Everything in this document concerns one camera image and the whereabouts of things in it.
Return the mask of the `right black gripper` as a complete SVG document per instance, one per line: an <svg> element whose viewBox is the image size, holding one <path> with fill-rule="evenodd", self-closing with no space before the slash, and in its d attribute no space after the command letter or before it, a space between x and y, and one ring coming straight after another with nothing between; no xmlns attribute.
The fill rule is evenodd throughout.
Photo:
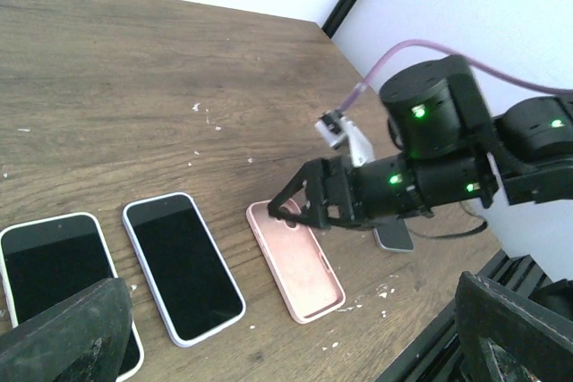
<svg viewBox="0 0 573 382"><path fill-rule="evenodd" d="M362 170L347 156L308 161L268 203L268 213L276 219L320 229L371 229L360 185ZM282 208L299 191L304 191L308 206L299 214L287 213Z"/></svg>

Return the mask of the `pink phone case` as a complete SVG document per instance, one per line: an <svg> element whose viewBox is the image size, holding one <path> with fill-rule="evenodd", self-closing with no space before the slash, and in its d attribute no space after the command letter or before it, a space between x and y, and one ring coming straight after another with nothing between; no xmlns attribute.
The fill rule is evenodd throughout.
<svg viewBox="0 0 573 382"><path fill-rule="evenodd" d="M270 216L266 200L251 204L246 219L295 322L308 324L345 304L343 287L310 227Z"/></svg>

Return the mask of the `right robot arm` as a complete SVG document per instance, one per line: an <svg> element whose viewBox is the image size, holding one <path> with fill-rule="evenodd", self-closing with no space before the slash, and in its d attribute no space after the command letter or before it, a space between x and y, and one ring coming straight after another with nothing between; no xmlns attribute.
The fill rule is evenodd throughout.
<svg viewBox="0 0 573 382"><path fill-rule="evenodd" d="M398 153L315 158L269 203L271 216L364 230L469 199L489 207L498 190L511 205L571 198L570 90L537 86L492 116L470 62L449 55L397 73L379 97Z"/></svg>

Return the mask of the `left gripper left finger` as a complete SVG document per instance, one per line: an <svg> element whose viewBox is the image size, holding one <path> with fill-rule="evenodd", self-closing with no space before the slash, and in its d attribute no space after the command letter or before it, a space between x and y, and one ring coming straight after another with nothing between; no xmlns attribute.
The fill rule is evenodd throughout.
<svg viewBox="0 0 573 382"><path fill-rule="evenodd" d="M106 278L1 335L3 381L115 381L132 330L121 278Z"/></svg>

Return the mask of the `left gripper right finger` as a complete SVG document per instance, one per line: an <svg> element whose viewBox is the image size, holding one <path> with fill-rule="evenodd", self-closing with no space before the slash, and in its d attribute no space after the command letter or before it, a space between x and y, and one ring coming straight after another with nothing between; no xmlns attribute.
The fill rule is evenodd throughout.
<svg viewBox="0 0 573 382"><path fill-rule="evenodd" d="M456 327L473 381L570 381L572 320L490 279L461 274Z"/></svg>

